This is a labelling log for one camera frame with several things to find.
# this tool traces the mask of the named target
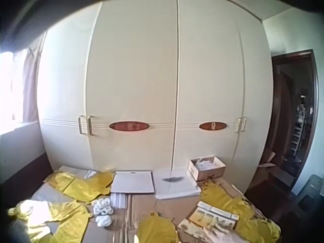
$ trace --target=curtain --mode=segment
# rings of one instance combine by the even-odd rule
[[[37,77],[46,33],[35,39],[27,48],[27,55],[22,75],[22,120],[38,120],[37,110]]]

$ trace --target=yellow cloth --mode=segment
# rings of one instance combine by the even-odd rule
[[[252,243],[275,243],[280,237],[280,227],[271,220],[256,215],[242,196],[231,198],[226,191],[212,181],[201,186],[201,201],[216,208],[239,215],[236,232]]]
[[[9,209],[8,214],[27,221],[32,243],[80,243],[91,217],[85,206],[74,201],[57,204],[26,200]],[[51,221],[60,222],[53,235],[45,224]]]
[[[98,195],[107,195],[110,188],[107,186],[113,181],[111,172],[96,173],[93,177],[80,179],[68,172],[55,172],[46,182],[65,195],[79,201],[89,203]]]
[[[145,217],[138,226],[139,243],[179,243],[176,227],[170,219],[152,213]]]

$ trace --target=wardrobe door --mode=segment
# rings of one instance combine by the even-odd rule
[[[176,0],[103,2],[87,72],[95,169],[171,168],[177,44]]]
[[[259,165],[269,131],[273,77],[269,45],[262,23],[236,5],[231,5],[231,9],[241,36],[245,101],[241,132],[232,162],[235,170],[225,173],[238,189],[245,192]]]
[[[217,156],[231,163],[242,114],[243,63],[235,22],[223,0],[179,0],[179,100],[174,167]],[[222,122],[222,130],[199,126]]]
[[[63,165],[93,168],[85,119],[85,85],[89,44],[100,6],[92,5],[64,18],[48,30],[45,39],[37,103],[53,169]]]

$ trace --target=floor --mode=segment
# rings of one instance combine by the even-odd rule
[[[281,228],[280,243],[317,242],[322,238],[324,204],[308,223],[289,212],[293,196],[287,196],[271,179],[249,188],[245,196],[269,219]]]

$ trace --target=silver door handle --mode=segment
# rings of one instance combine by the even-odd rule
[[[83,115],[79,115],[77,121],[78,121],[78,124],[79,124],[79,132],[80,134],[85,134],[82,132],[82,126],[81,126],[81,117],[84,117]]]
[[[92,118],[92,116],[89,115],[89,116],[88,116],[88,122],[87,122],[87,124],[88,124],[88,134],[92,136],[93,134],[92,134],[92,123],[91,123],[91,118]]]
[[[241,132],[245,132],[246,128],[247,128],[247,118],[243,117],[242,126],[241,126]]]
[[[237,119],[237,123],[236,123],[236,127],[235,127],[235,132],[236,133],[239,133],[239,130],[241,128],[241,123],[242,123],[242,118],[240,117],[240,118]]]

